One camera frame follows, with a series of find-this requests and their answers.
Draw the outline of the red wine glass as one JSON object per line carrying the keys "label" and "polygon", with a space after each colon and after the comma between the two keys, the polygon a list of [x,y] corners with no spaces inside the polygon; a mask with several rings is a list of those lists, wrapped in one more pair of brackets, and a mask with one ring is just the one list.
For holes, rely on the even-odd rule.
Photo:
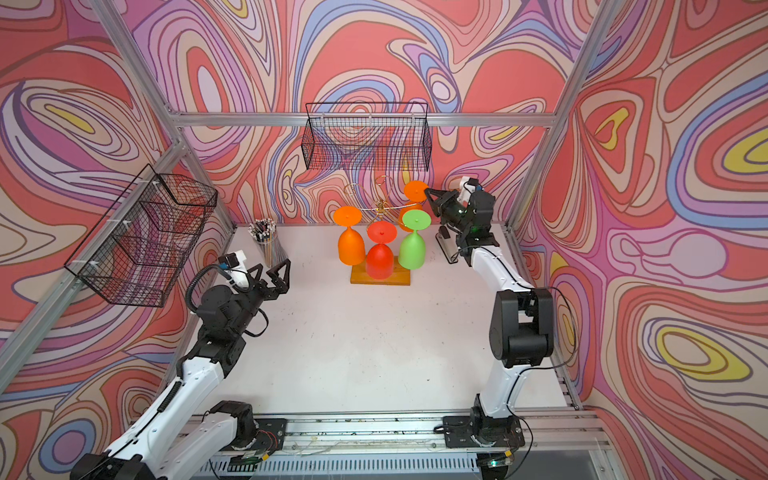
{"label": "red wine glass", "polygon": [[374,245],[367,253],[366,272],[375,280],[385,280],[394,271],[394,254],[389,246],[397,237],[396,227],[388,221],[376,221],[367,229]]}

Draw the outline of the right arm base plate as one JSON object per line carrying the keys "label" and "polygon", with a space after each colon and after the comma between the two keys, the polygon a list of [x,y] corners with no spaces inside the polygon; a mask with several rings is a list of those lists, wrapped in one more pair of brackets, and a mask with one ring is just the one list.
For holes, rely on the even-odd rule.
{"label": "right arm base plate", "polygon": [[434,431],[441,433],[447,448],[505,448],[516,451],[526,445],[520,419],[444,416]]}

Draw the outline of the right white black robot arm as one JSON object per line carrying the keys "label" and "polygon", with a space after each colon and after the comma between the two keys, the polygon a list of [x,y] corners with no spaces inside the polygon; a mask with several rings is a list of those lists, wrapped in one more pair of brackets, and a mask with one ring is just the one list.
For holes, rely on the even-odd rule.
{"label": "right white black robot arm", "polygon": [[427,201],[440,220],[438,238],[455,234],[451,260],[463,258],[494,294],[489,344],[496,363],[469,414],[472,435],[514,428],[515,406],[531,372],[554,351],[554,299],[526,281],[491,231],[495,197],[475,179],[458,190],[427,188]]}

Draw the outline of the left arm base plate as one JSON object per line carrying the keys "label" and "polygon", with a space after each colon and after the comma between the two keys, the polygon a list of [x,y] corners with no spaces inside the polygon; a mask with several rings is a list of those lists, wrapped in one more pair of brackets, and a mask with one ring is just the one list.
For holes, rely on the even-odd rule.
{"label": "left arm base plate", "polygon": [[286,418],[256,418],[254,437],[243,446],[229,444],[221,449],[221,452],[237,452],[244,455],[246,452],[273,454],[283,449],[286,438],[288,420]]}

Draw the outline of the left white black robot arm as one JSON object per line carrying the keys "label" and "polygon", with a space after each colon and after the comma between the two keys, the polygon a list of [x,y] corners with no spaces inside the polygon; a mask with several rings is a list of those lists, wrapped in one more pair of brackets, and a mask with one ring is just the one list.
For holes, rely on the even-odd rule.
{"label": "left white black robot arm", "polygon": [[243,266],[238,254],[222,256],[203,267],[196,278],[215,271],[225,284],[185,293],[188,309],[202,325],[186,355],[176,364],[175,378],[120,437],[100,454],[85,454],[72,467],[72,479],[190,479],[224,448],[253,450],[261,463],[280,449],[273,433],[261,429],[250,404],[221,401],[209,409],[201,424],[184,439],[178,436],[198,407],[234,369],[248,326],[262,305],[288,292],[291,263],[283,260],[270,270]]}

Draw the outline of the green wine glass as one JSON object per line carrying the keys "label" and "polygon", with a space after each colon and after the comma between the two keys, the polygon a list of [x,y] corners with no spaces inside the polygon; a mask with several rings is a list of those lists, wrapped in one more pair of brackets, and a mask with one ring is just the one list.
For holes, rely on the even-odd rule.
{"label": "green wine glass", "polygon": [[403,215],[402,222],[410,233],[401,242],[399,264],[408,270],[420,269],[426,258],[426,243],[420,232],[431,225],[431,217],[421,209],[413,209]]}

